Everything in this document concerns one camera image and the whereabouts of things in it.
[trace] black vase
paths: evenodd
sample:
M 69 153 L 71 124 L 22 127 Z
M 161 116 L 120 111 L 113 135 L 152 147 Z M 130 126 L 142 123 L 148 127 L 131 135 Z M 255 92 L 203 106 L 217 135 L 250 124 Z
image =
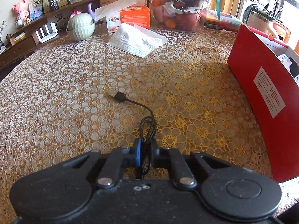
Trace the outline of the black vase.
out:
M 57 10 L 59 8 L 59 6 L 58 6 L 58 2 L 57 2 L 57 0 L 51 0 L 50 2 L 49 2 L 49 10 L 50 11 L 55 11 L 55 10 Z

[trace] tissue pack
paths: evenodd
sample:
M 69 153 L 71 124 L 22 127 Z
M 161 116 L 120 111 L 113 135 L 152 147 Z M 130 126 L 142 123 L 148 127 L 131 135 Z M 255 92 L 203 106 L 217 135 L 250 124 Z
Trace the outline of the tissue pack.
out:
M 121 23 L 150 28 L 150 10 L 147 6 L 131 6 L 106 16 L 107 29 L 114 33 Z

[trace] white router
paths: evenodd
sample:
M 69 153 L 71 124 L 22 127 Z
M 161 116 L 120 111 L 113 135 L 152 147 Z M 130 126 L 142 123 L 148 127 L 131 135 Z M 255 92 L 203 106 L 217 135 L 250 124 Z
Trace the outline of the white router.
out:
M 54 37 L 56 37 L 56 36 L 58 35 L 58 32 L 57 32 L 57 28 L 56 28 L 56 26 L 55 26 L 55 23 L 51 22 L 50 25 L 51 25 L 51 28 L 52 28 L 52 33 L 49 32 L 48 26 L 47 26 L 46 24 L 44 25 L 44 27 L 45 27 L 45 29 L 46 29 L 46 33 L 47 33 L 46 36 L 44 35 L 44 31 L 43 31 L 42 28 L 39 28 L 39 31 L 40 31 L 41 35 L 39 35 L 39 31 L 38 31 L 38 30 L 35 31 L 35 33 L 36 33 L 36 35 L 37 35 L 37 38 L 38 38 L 38 40 L 39 40 L 41 43 L 44 43 L 44 42 L 46 42 L 47 40 L 50 40 L 50 39 L 52 39 L 52 38 L 54 38 Z

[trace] floral tablecloth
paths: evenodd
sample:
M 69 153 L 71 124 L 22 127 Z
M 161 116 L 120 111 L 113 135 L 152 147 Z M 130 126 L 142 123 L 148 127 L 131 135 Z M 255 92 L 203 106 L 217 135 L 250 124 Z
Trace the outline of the floral tablecloth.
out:
M 153 30 L 168 41 L 146 58 L 106 45 L 112 34 L 98 25 L 84 41 L 46 45 L 1 82 L 2 224 L 16 216 L 8 196 L 18 178 L 91 149 L 132 146 L 148 113 L 114 102 L 110 89 L 153 109 L 160 146 L 204 151 L 271 177 L 262 133 L 226 64 L 235 36 Z M 147 177 L 168 176 L 156 169 Z

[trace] transparent basket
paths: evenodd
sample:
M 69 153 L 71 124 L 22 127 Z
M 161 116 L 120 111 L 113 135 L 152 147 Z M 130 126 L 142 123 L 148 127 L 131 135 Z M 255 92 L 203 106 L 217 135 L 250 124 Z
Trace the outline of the transparent basket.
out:
M 151 16 L 168 29 L 200 31 L 212 0 L 149 0 Z

